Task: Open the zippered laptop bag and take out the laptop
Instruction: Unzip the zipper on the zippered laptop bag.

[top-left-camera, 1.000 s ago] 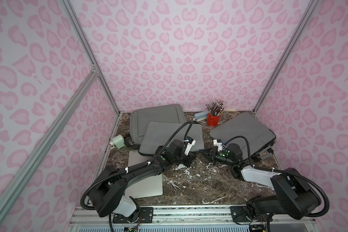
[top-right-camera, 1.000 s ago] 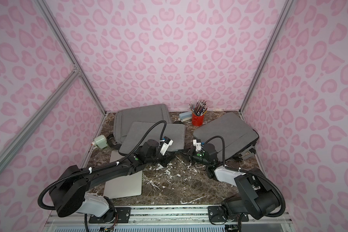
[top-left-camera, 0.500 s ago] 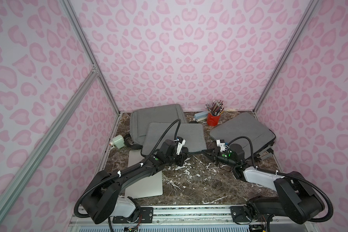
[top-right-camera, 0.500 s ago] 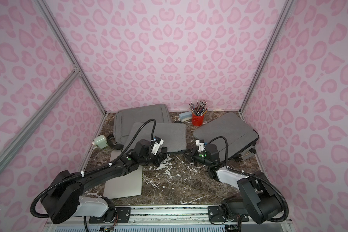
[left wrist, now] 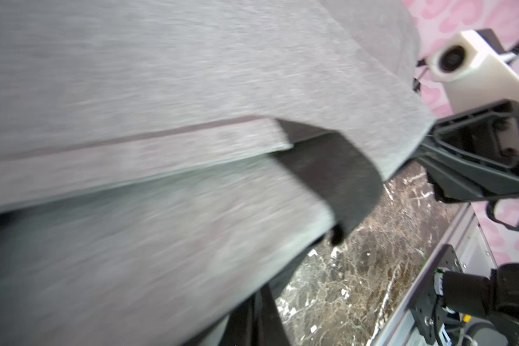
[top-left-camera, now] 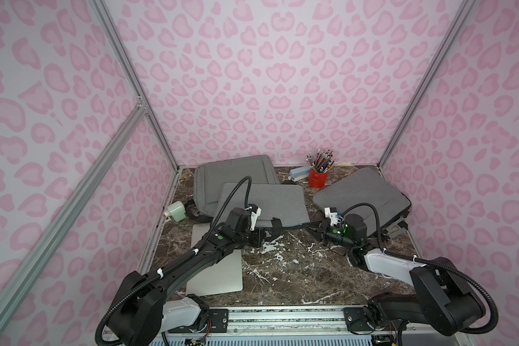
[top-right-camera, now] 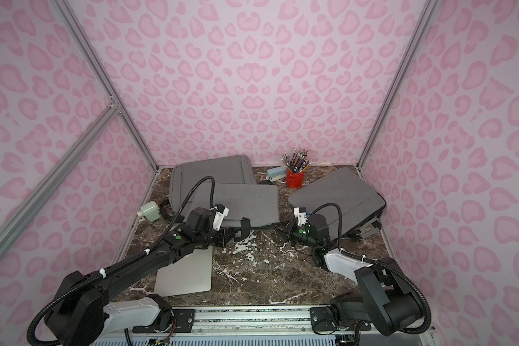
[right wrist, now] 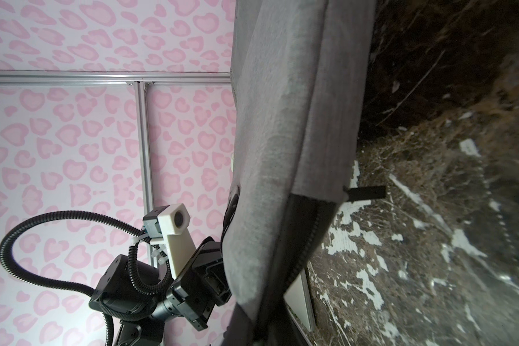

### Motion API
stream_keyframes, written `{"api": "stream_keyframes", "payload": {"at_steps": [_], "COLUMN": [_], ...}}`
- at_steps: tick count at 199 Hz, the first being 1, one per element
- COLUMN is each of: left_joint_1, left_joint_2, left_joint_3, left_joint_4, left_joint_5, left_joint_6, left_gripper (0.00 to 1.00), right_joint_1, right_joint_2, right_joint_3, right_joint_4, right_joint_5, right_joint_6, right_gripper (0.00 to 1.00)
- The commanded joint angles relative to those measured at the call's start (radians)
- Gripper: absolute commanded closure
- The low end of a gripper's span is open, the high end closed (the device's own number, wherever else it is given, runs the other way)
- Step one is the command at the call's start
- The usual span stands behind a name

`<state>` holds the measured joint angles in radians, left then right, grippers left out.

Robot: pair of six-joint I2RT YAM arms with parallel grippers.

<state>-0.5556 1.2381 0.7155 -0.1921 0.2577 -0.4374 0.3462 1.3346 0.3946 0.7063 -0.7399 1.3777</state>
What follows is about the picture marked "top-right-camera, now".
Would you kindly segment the dark green laptop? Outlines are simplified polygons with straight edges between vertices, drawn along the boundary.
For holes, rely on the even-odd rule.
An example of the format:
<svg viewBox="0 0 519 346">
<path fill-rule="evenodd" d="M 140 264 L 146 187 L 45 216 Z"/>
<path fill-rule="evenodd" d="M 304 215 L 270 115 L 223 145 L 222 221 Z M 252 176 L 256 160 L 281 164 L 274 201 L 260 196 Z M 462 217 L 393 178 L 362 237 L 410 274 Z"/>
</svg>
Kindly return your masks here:
<svg viewBox="0 0 519 346">
<path fill-rule="evenodd" d="M 157 272 L 154 293 L 180 296 L 210 291 L 213 248 L 196 249 L 192 254 Z"/>
</svg>

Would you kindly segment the dark grey laptop case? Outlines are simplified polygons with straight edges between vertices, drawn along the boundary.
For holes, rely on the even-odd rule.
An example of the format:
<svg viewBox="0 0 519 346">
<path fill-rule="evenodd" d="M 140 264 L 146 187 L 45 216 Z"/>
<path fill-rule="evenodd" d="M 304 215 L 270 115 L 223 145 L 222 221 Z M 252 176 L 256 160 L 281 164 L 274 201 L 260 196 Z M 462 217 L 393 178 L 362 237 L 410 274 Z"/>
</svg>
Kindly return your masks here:
<svg viewBox="0 0 519 346">
<path fill-rule="evenodd" d="M 361 239 L 380 232 L 380 217 L 386 207 L 382 196 L 349 168 L 340 168 L 305 185 L 290 194 L 288 202 L 308 212 L 336 203 L 343 215 L 343 235 L 355 234 Z"/>
</svg>

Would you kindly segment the grey laptop sleeve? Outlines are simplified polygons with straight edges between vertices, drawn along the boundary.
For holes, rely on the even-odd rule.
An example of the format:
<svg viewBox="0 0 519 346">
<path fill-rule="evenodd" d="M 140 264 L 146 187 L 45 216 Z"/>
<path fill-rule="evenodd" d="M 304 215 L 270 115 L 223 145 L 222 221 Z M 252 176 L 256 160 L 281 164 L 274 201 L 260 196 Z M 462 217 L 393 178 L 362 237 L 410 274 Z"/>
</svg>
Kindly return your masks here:
<svg viewBox="0 0 519 346">
<path fill-rule="evenodd" d="M 278 187 L 275 185 L 220 183 L 212 188 L 207 182 L 196 190 L 190 211 L 213 209 L 216 204 L 229 209 L 222 226 L 235 231 L 234 242 L 248 238 L 252 230 L 268 228 L 280 221 Z"/>
</svg>

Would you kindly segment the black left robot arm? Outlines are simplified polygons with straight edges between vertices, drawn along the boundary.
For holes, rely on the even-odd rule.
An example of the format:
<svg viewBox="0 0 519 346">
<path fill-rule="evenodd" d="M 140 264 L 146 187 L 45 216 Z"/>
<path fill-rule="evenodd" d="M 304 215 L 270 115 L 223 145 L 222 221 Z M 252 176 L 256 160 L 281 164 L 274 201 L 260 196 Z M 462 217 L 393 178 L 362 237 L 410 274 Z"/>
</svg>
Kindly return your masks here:
<svg viewBox="0 0 519 346">
<path fill-rule="evenodd" d="M 196 208 L 184 222 L 170 226 L 150 248 L 114 265 L 83 275 L 68 274 L 52 302 L 34 318 L 55 336 L 52 345 L 90 345 L 112 318 L 105 307 L 121 292 L 147 275 L 172 265 L 196 249 L 225 247 L 236 240 L 235 228 L 214 227 L 214 210 Z"/>
</svg>

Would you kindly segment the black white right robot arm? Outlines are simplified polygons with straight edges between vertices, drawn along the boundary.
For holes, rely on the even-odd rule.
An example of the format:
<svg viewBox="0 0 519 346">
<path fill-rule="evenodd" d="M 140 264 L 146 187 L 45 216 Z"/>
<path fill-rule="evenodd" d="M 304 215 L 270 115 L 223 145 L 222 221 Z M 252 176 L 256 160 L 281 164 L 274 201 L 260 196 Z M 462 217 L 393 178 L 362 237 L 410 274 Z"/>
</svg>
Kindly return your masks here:
<svg viewBox="0 0 519 346">
<path fill-rule="evenodd" d="M 327 220 L 319 209 L 295 208 L 283 235 L 291 243 L 311 248 L 314 264 L 357 284 L 359 292 L 333 298 L 324 308 L 312 308 L 311 329 L 315 334 L 353 330 L 359 343 L 361 330 L 372 325 L 383 336 L 395 332 L 422 334 L 432 324 L 428 300 L 390 258 L 370 259 L 355 255 L 332 240 Z"/>
</svg>

